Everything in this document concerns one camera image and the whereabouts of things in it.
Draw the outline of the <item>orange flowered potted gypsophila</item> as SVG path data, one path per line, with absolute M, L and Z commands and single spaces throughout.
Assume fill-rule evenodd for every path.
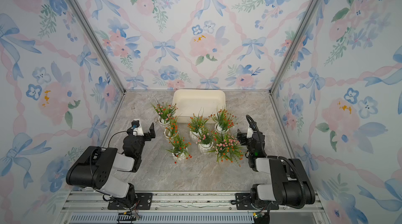
M 170 117 L 164 130 L 164 137 L 170 140 L 178 135 L 178 133 L 178 118 L 176 116 Z

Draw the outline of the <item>pink flowered potted gypsophila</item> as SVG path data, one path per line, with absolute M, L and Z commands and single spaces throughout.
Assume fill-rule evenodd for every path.
M 178 109 L 176 104 L 168 104 L 159 101 L 157 101 L 156 105 L 152 104 L 152 107 L 158 114 L 158 122 L 161 126 L 167 126 Z

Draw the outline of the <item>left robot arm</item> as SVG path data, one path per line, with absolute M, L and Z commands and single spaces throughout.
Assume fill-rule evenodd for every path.
M 151 124 L 145 133 L 140 120 L 135 119 L 125 132 L 123 153 L 112 147 L 88 147 L 67 172 L 66 182 L 109 196 L 109 210 L 149 210 L 153 194 L 137 193 L 132 183 L 114 177 L 111 172 L 136 173 L 139 170 L 145 143 L 156 137 L 155 126 Z

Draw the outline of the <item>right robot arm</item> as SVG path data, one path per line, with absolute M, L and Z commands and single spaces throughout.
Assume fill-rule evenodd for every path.
M 236 195 L 238 209 L 269 210 L 278 205 L 301 209 L 315 203 L 315 190 L 300 159 L 266 155 L 265 136 L 251 128 L 237 131 L 237 140 L 247 147 L 249 167 L 269 176 L 268 183 L 254 184 L 246 196 Z

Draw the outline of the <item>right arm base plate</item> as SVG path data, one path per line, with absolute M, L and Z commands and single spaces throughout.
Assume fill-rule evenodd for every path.
M 250 193 L 236 193 L 235 199 L 230 202 L 237 210 L 279 210 L 278 204 L 271 201 L 262 201 Z

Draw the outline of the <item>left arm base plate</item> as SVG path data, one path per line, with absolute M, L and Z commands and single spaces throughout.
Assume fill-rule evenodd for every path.
M 128 194 L 126 198 L 114 198 L 108 200 L 108 210 L 149 210 L 151 208 L 152 193 Z

